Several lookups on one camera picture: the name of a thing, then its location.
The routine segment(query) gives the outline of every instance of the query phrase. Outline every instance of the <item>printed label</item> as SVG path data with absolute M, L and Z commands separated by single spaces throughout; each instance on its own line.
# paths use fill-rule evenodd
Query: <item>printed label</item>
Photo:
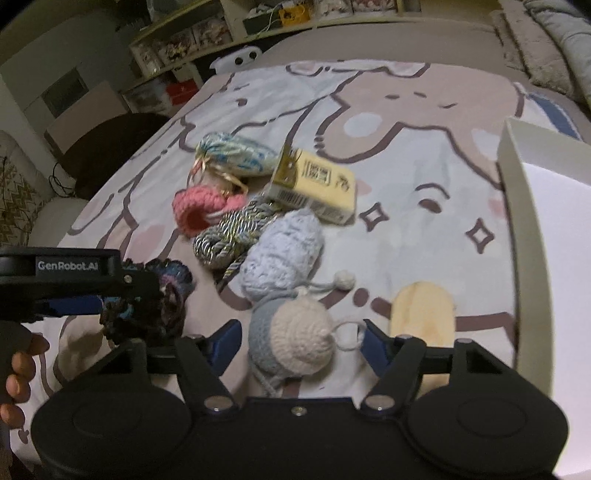
M 281 189 L 277 194 L 277 200 L 293 208 L 303 208 L 308 202 L 308 197 L 292 190 Z
M 343 223 L 345 221 L 345 214 L 342 210 L 325 205 L 322 202 L 312 202 L 310 209 L 319 217 L 329 222 Z
M 330 185 L 330 169 L 309 160 L 305 163 L 303 176 L 322 185 Z

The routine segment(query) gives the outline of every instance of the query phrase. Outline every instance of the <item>human hand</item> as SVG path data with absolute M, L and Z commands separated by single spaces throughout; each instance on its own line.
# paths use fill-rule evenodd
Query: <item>human hand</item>
M 17 352 L 12 356 L 12 370 L 6 380 L 6 390 L 15 403 L 24 403 L 31 397 L 29 382 L 35 377 L 34 355 L 41 355 L 49 350 L 49 342 L 38 333 L 33 334 L 31 345 L 26 352 Z M 25 414 L 16 405 L 0 405 L 0 418 L 11 429 L 19 429 L 25 424 Z

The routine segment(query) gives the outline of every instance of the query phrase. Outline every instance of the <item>pillow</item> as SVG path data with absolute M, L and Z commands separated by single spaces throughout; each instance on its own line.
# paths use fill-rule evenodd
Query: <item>pillow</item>
M 0 131 L 0 247 L 26 245 L 39 211 L 54 193 L 17 142 Z

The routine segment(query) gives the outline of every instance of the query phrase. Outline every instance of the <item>wooden block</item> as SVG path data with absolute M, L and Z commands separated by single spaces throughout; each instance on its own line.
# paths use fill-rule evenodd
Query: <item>wooden block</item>
M 406 333 L 428 346 L 453 346 L 456 316 L 452 296 L 434 283 L 420 281 L 404 287 L 392 302 L 390 336 Z M 425 375 L 418 395 L 446 385 L 449 375 Z

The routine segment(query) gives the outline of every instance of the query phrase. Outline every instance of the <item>braided cord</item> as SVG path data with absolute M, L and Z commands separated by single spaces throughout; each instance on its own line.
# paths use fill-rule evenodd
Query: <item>braided cord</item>
M 226 269 L 223 279 L 228 280 L 240 270 L 248 249 L 280 210 L 278 204 L 256 196 L 243 209 L 225 213 L 217 225 L 195 237 L 195 257 L 210 270 Z

